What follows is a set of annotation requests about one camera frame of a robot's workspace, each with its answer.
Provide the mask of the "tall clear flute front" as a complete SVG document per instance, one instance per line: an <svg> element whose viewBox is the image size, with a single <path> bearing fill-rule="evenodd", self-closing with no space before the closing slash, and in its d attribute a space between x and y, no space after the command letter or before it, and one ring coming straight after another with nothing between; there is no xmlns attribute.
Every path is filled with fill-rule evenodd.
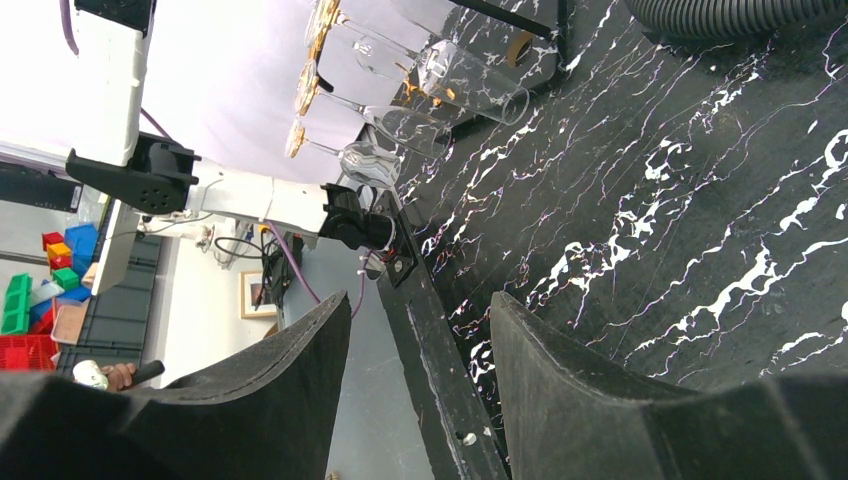
<svg viewBox="0 0 848 480"><path fill-rule="evenodd" d="M331 93L321 85L317 62L307 60L298 77L294 108L305 116L316 98L325 97L357 114L366 124L408 150L429 158L444 155L452 140L446 122L403 106L363 105Z"/></svg>

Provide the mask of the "clear tumbler glass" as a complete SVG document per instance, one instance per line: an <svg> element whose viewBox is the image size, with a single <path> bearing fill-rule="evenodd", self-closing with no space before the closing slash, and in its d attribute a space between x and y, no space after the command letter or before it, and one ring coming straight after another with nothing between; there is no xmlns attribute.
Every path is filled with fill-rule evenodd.
<svg viewBox="0 0 848 480"><path fill-rule="evenodd" d="M437 39L412 50L353 20L338 1L317 1L304 36L307 49L319 54L334 27L360 35L353 43L354 57L365 71L404 84L442 103L504 125L525 114L529 91L480 58L447 39Z"/></svg>

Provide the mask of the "clear stemmed wine glass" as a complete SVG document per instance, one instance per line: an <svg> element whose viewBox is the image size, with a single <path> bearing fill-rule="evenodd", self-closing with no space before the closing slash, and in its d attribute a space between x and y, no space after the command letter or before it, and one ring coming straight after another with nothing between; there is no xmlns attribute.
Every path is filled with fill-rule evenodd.
<svg viewBox="0 0 848 480"><path fill-rule="evenodd" d="M350 179L378 189L392 189L399 176L400 159L392 152L368 141L354 141L343 148L333 148L310 140L299 117L293 120L285 143L285 152L295 158L304 148L336 158L342 172Z"/></svg>

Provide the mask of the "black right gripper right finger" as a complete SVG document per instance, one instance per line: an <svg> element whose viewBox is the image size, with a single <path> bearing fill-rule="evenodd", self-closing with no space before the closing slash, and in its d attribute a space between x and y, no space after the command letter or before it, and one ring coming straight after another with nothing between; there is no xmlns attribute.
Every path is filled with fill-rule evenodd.
<svg viewBox="0 0 848 480"><path fill-rule="evenodd" d="M490 328L517 479L843 479L847 379L712 392L629 372L505 292Z"/></svg>

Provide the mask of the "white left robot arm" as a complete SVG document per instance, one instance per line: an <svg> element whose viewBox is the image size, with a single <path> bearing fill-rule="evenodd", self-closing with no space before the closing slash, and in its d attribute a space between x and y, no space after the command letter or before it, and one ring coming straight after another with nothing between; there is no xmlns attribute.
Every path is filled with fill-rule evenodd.
<svg viewBox="0 0 848 480"><path fill-rule="evenodd" d="M153 1L60 4L85 115L65 166L73 179L144 215L205 211L338 240L353 250L399 251L399 219L365 209L348 187L229 169L141 131L155 10Z"/></svg>

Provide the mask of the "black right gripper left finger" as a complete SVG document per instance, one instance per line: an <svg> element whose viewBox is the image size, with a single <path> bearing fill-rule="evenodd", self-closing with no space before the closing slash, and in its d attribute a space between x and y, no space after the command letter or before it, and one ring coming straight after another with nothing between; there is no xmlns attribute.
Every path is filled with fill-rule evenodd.
<svg viewBox="0 0 848 480"><path fill-rule="evenodd" d="M352 312L337 292L291 326L160 389L1 378L5 479L321 479Z"/></svg>

